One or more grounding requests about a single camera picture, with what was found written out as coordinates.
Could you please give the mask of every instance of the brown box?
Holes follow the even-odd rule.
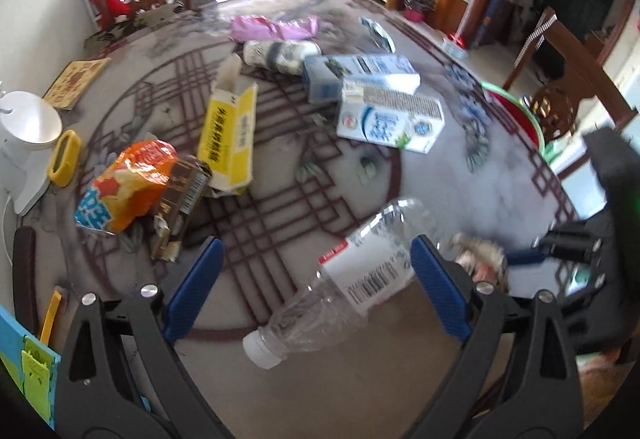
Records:
[[[177,259],[191,214],[202,199],[210,178],[209,165],[193,156],[174,164],[169,183],[154,211],[156,234],[151,239],[152,259],[170,262]]]

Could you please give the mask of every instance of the marble-patterned tabletop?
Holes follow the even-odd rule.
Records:
[[[131,142],[151,132],[179,152],[195,151],[210,82],[236,50],[229,21],[239,13],[277,20],[317,15],[324,54],[376,50],[358,18],[379,21],[420,73],[417,94],[441,100],[444,131],[427,155],[342,140],[330,122],[335,106],[308,104],[299,77],[247,67],[240,86],[255,81],[259,87],[254,182],[242,196],[200,205],[177,264],[148,258],[140,223],[105,239],[78,230],[79,199]],[[242,351],[244,334],[306,285],[317,258],[386,200],[414,196],[444,234],[465,231],[505,247],[529,245],[552,221],[575,215],[535,146],[478,81],[370,0],[230,0],[143,30],[109,56],[110,65],[63,117],[87,146],[76,180],[50,188],[22,221],[37,233],[39,313],[55,285],[70,290],[70,308],[52,341],[60,350],[84,293],[114,299],[161,283],[172,268],[191,263],[206,236],[219,237],[225,270],[176,350],[239,438],[392,439],[433,395],[459,344],[444,334],[417,285],[331,349],[292,356],[271,371],[255,367]],[[315,125],[317,114],[325,125]],[[373,163],[372,177],[362,174],[363,158]],[[300,174],[308,163],[314,172]],[[516,294],[560,289],[556,266],[537,271],[512,279]],[[135,346],[126,345],[136,380],[153,402]],[[493,377],[507,353],[501,348]]]

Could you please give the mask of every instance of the blue carton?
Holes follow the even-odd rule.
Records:
[[[396,54],[341,54],[305,58],[302,80],[309,103],[336,102],[342,79],[349,78],[379,87],[413,94],[420,75],[404,56]]]

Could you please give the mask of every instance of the white bottle cap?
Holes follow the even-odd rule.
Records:
[[[262,340],[260,331],[258,330],[244,337],[242,347],[246,355],[249,356],[249,359],[261,369],[271,369],[282,361],[282,358],[279,358],[270,351],[267,344]]]

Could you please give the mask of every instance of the empty clear plastic bottle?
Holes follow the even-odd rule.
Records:
[[[440,239],[433,217],[415,199],[398,199],[319,259],[311,285],[278,309],[264,327],[244,337],[249,358],[271,369],[290,353],[310,352],[346,340],[367,324],[373,306],[414,278],[409,248],[414,237]]]

